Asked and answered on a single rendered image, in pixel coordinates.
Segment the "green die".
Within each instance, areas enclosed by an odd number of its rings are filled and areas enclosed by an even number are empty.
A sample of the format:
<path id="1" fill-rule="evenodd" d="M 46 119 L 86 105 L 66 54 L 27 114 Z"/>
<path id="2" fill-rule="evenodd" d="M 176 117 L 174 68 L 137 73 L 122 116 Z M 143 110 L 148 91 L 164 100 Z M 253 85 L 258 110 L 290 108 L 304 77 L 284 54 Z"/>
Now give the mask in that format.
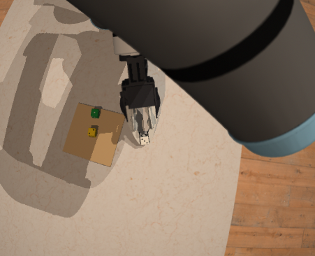
<path id="1" fill-rule="evenodd" d="M 99 118 L 99 115 L 100 115 L 99 109 L 92 109 L 91 110 L 91 117 L 92 118 Z"/>

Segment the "white die with black pips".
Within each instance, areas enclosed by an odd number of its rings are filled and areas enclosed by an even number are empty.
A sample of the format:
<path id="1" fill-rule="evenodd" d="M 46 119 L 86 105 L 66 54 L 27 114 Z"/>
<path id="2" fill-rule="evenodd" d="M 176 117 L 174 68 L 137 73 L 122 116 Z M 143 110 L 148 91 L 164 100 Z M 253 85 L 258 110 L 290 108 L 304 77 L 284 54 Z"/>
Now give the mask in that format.
<path id="1" fill-rule="evenodd" d="M 140 143 L 141 143 L 141 145 L 147 145 L 147 144 L 149 144 L 148 134 L 142 134 L 142 135 L 140 135 Z"/>

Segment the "yellow die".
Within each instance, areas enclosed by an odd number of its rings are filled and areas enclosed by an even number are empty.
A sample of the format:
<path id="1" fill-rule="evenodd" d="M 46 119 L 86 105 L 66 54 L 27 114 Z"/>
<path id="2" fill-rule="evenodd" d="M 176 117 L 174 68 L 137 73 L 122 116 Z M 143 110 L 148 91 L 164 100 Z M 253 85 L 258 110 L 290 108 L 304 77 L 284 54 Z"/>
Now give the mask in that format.
<path id="1" fill-rule="evenodd" d="M 97 133 L 97 130 L 96 128 L 88 128 L 88 136 L 89 137 L 96 137 L 96 133 Z"/>

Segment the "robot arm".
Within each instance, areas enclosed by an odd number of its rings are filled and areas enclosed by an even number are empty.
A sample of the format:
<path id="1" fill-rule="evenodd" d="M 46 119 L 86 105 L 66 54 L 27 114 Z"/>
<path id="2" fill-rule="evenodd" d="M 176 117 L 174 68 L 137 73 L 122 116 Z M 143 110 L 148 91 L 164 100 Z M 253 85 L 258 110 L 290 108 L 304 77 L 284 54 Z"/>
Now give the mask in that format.
<path id="1" fill-rule="evenodd" d="M 116 55 L 141 54 L 145 76 L 148 60 L 251 152 L 315 142 L 315 31 L 300 0 L 67 1 L 112 32 Z"/>

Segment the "orange flat mat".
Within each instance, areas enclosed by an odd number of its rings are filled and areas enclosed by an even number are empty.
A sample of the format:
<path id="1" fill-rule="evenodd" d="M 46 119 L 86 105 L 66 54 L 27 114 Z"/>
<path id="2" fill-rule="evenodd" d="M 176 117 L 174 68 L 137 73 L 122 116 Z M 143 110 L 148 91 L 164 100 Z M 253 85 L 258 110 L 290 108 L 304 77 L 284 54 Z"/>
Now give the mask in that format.
<path id="1" fill-rule="evenodd" d="M 100 110 L 99 118 L 91 117 L 93 108 Z M 63 151 L 111 166 L 124 120 L 120 113 L 78 103 Z M 96 128 L 96 137 L 87 135 L 88 128 Z"/>

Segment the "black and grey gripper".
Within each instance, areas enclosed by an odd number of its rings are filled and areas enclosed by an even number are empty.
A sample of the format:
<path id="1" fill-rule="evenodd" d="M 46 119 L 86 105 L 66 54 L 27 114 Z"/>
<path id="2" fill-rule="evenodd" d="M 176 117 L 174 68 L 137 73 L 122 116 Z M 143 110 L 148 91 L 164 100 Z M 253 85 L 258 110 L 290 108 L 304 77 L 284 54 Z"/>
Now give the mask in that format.
<path id="1" fill-rule="evenodd" d="M 158 88 L 155 87 L 155 82 L 154 82 L 153 77 L 145 76 L 144 59 L 146 58 L 144 58 L 141 54 L 134 55 L 134 56 L 119 55 L 119 60 L 121 62 L 127 62 L 128 75 L 129 75 L 129 78 L 124 79 L 122 81 L 122 92 L 120 92 L 120 97 L 121 97 L 120 108 L 126 118 L 126 121 L 136 141 L 139 144 L 141 144 L 140 132 L 138 131 L 138 123 L 135 120 L 135 116 L 137 114 L 137 108 L 145 107 L 145 112 L 148 115 L 147 125 L 149 127 L 147 134 L 149 138 L 149 143 L 151 143 L 153 135 L 154 135 L 159 107 L 161 104 L 160 97 L 158 94 Z M 136 72 L 135 72 L 135 65 L 136 65 Z M 138 80 L 137 80 L 137 71 L 138 71 Z M 126 90 L 126 91 L 123 92 L 123 90 Z M 133 122 L 133 125 L 132 125 L 132 122 Z M 152 129 L 152 123 L 153 123 L 153 129 Z"/>

